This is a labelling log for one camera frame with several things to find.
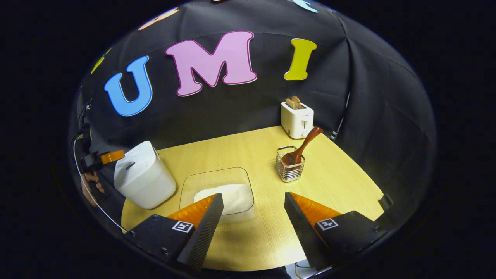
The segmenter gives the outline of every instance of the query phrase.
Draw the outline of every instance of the screw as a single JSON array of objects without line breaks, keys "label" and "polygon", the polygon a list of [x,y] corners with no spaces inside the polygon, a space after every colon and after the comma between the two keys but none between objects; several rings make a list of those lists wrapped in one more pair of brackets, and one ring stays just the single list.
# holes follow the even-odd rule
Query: screw
[{"label": "screw", "polygon": [[162,254],[168,256],[169,255],[169,249],[165,248],[165,247],[162,247],[160,248],[160,250],[162,251]]}]

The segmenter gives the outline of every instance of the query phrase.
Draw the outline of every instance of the letter u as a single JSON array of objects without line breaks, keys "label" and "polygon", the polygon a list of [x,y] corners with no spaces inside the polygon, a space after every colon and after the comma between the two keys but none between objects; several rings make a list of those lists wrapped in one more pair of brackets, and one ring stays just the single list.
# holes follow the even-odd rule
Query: letter u
[{"label": "letter u", "polygon": [[145,64],[148,56],[143,56],[133,61],[127,66],[126,71],[132,73],[136,87],[138,87],[138,97],[134,101],[128,101],[121,87],[122,73],[112,76],[105,84],[104,90],[110,97],[110,102],[116,112],[122,116],[133,116],[143,111],[152,100],[152,87],[148,79]]}]

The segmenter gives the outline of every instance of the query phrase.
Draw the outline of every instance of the metal wire basket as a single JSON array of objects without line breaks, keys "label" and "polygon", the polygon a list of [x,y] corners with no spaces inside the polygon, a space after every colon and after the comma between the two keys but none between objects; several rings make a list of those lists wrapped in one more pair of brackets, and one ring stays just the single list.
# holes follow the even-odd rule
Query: metal wire basket
[{"label": "metal wire basket", "polygon": [[297,148],[296,146],[290,145],[290,146],[285,146],[277,149],[277,156],[276,156],[276,169],[277,172],[279,173],[279,176],[281,177],[282,181],[284,182],[290,182],[293,180],[297,180],[300,178],[300,176],[303,173],[303,165],[305,163],[305,157],[302,156],[302,162],[299,164],[294,164],[294,165],[286,165],[282,161],[282,157],[284,157],[285,154],[289,152],[295,151]]}]

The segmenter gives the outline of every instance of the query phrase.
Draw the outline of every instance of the wooden scoop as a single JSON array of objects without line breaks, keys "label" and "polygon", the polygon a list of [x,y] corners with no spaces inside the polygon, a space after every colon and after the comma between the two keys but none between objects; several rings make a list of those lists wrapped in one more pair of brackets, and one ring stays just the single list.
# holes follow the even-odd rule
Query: wooden scoop
[{"label": "wooden scoop", "polygon": [[310,133],[307,135],[305,138],[305,141],[303,142],[302,146],[300,148],[296,149],[295,151],[288,153],[282,157],[282,161],[284,164],[291,166],[295,164],[299,164],[302,162],[302,154],[303,154],[303,149],[308,145],[308,143],[314,139],[316,136],[318,136],[320,133],[322,133],[324,130],[322,130],[319,127],[314,127]]}]

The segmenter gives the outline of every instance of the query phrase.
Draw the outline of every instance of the white canister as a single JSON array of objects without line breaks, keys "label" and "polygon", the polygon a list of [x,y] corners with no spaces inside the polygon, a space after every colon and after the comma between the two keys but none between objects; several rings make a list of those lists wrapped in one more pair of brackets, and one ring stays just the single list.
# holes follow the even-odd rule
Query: white canister
[{"label": "white canister", "polygon": [[281,103],[281,126],[294,139],[306,138],[313,128],[313,109],[300,103],[301,109],[292,109]]},{"label": "white canister", "polygon": [[150,141],[144,141],[117,161],[117,191],[144,209],[152,209],[176,191],[176,182]]}]

